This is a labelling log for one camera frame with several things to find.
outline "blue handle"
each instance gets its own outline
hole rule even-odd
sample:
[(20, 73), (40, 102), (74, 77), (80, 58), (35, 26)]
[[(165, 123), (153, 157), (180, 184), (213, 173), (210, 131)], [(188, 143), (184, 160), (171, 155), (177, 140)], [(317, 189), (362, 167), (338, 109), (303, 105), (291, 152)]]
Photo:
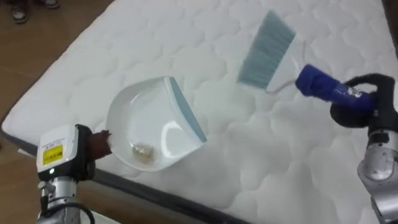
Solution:
[(357, 110), (372, 111), (375, 108), (369, 93), (348, 87), (312, 65), (304, 66), (295, 85), (304, 96), (314, 96)]

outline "person's foot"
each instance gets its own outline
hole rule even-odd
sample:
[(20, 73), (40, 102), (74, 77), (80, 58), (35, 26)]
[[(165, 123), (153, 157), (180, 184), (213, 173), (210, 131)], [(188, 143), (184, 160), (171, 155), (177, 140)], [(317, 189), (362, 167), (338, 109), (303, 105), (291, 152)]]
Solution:
[(15, 23), (23, 24), (28, 19), (28, 7), (26, 5), (11, 6), (11, 15)]
[(48, 9), (58, 9), (61, 6), (58, 0), (34, 0), (34, 2)]

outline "robotic hand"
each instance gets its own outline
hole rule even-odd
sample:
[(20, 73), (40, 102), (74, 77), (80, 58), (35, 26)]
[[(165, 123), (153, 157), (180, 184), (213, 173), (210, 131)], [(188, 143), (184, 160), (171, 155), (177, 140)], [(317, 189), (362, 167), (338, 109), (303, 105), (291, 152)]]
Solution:
[(41, 180), (41, 212), (36, 224), (80, 224), (84, 211), (90, 223), (92, 212), (76, 200), (79, 181), (95, 174), (95, 160), (111, 153), (108, 131), (93, 134), (83, 125), (66, 125), (45, 133), (37, 150), (37, 171)]
[(380, 224), (398, 224), (398, 85), (388, 76), (369, 74), (345, 84), (371, 84), (374, 111), (332, 104), (331, 117), (346, 128), (368, 127), (368, 146), (358, 175), (371, 195)]

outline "floor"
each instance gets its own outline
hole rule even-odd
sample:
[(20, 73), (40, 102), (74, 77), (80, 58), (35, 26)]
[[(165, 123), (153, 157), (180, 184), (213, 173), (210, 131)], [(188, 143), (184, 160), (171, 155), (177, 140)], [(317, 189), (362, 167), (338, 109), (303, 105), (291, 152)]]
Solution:
[[(60, 2), (57, 11), (32, 6), (28, 23), (20, 26), (13, 23), (8, 6), (0, 3), (0, 117), (112, 0)], [(0, 223), (35, 223), (39, 212), (35, 160), (17, 153), (2, 136), (0, 145)], [(176, 223), (84, 185), (78, 195), (89, 208), (120, 223)]]

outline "white mattress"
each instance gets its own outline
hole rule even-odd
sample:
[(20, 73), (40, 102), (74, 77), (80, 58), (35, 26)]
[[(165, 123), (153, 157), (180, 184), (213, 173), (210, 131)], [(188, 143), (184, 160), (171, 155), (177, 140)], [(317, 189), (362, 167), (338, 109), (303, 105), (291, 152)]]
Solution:
[(398, 72), (378, 0), (116, 0), (2, 128), (32, 144), (65, 123), (100, 131), (119, 90), (175, 76), (205, 147), (159, 172), (130, 169), (114, 156), (100, 169), (252, 223), (377, 223), (356, 174), (366, 130), (337, 126), (329, 104), (293, 88), (267, 96), (236, 84), (269, 9), (307, 41), (309, 62), (342, 81)]

